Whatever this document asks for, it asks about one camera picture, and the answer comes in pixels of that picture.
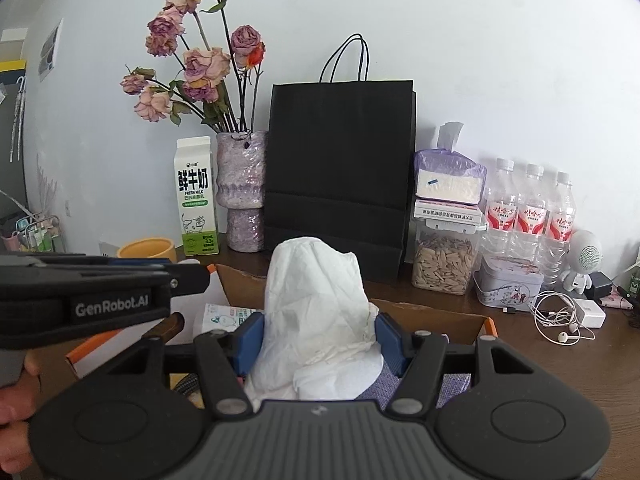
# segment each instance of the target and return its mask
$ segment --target yellow cup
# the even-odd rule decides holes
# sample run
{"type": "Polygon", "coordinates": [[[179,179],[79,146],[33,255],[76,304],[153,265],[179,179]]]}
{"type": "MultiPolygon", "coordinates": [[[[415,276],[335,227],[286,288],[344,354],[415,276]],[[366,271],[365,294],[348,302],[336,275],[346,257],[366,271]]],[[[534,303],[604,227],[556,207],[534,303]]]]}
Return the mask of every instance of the yellow cup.
{"type": "Polygon", "coordinates": [[[119,258],[168,258],[174,264],[178,261],[175,245],[169,238],[142,238],[118,249],[119,258]]]}

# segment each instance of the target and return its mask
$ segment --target screw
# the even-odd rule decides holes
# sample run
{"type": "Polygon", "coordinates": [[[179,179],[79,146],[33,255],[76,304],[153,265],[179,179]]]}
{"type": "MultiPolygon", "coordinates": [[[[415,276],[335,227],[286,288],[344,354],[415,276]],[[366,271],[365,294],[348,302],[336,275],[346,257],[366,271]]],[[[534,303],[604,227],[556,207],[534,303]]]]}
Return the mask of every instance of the screw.
{"type": "Polygon", "coordinates": [[[410,397],[396,399],[391,403],[391,409],[400,415],[415,415],[422,411],[422,403],[418,399],[410,397]]]}
{"type": "Polygon", "coordinates": [[[216,404],[216,409],[223,415],[241,415],[246,411],[247,405],[242,399],[230,397],[229,399],[219,400],[216,404]]]}

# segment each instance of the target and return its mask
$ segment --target orange flower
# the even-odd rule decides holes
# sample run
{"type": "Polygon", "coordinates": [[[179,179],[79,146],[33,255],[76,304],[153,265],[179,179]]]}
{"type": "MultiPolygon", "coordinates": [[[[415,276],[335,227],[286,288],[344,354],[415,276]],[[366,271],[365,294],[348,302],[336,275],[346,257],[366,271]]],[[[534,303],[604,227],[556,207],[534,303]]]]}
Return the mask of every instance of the orange flower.
{"type": "Polygon", "coordinates": [[[239,54],[236,54],[236,65],[238,65],[238,68],[251,70],[252,68],[262,63],[265,50],[266,47],[264,46],[264,43],[260,42],[248,56],[241,56],[239,54]]]}

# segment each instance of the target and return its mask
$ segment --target ridged gray surface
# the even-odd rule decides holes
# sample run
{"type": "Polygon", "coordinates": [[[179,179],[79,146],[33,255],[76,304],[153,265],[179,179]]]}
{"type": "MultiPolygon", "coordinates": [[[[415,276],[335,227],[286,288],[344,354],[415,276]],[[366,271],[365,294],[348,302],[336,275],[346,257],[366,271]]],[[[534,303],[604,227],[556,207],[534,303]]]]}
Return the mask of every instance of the ridged gray surface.
{"type": "Polygon", "coordinates": [[[251,420],[217,425],[166,480],[473,480],[419,424],[372,402],[265,402],[251,420]]]}

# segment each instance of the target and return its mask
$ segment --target finger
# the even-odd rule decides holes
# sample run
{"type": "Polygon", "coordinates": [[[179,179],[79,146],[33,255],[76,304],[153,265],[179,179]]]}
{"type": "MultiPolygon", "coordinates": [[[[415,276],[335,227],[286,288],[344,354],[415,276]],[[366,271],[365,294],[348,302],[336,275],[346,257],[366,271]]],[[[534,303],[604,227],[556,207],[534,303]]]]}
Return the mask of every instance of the finger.
{"type": "Polygon", "coordinates": [[[29,425],[12,422],[0,430],[0,463],[29,454],[29,425]]]}
{"type": "Polygon", "coordinates": [[[29,418],[36,411],[35,399],[40,391],[40,381],[22,372],[14,386],[0,390],[0,424],[29,418]]]}
{"type": "Polygon", "coordinates": [[[5,473],[15,475],[27,469],[31,465],[31,462],[33,462],[33,457],[30,453],[27,453],[16,458],[0,462],[0,467],[5,473]]]}
{"type": "Polygon", "coordinates": [[[24,369],[34,377],[40,374],[40,365],[36,361],[36,354],[33,350],[29,350],[24,357],[24,369]]]}

